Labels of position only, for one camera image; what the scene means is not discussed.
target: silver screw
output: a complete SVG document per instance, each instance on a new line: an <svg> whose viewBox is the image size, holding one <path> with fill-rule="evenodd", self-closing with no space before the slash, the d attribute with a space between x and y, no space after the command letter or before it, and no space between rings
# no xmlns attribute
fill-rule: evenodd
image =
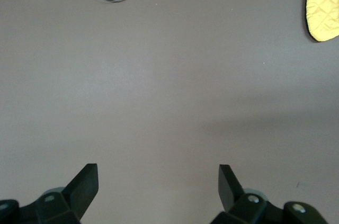
<svg viewBox="0 0 339 224"><path fill-rule="evenodd" d="M294 204L294 205L292 205L292 207L296 212L301 212L301 213L306 212L306 209L302 205Z"/></svg>
<svg viewBox="0 0 339 224"><path fill-rule="evenodd" d="M5 210L7 207L8 207L8 204L6 204L6 203L0 205L0 211L1 211L1 210Z"/></svg>
<svg viewBox="0 0 339 224"><path fill-rule="evenodd" d="M52 200L54 200L54 199L55 199L55 197L54 197L53 195L51 195L51 196L45 197L44 201L45 201L45 202L49 202L49 201L52 201Z"/></svg>
<svg viewBox="0 0 339 224"><path fill-rule="evenodd" d="M255 195L248 196L248 200L252 203L259 203L259 199Z"/></svg>

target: gray surface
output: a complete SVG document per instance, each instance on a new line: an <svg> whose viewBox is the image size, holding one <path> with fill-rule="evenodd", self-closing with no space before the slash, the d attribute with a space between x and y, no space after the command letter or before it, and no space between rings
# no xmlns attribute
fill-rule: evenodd
<svg viewBox="0 0 339 224"><path fill-rule="evenodd" d="M305 0L0 0L0 195L96 162L83 223L209 223L220 163L339 222L339 39Z"/></svg>

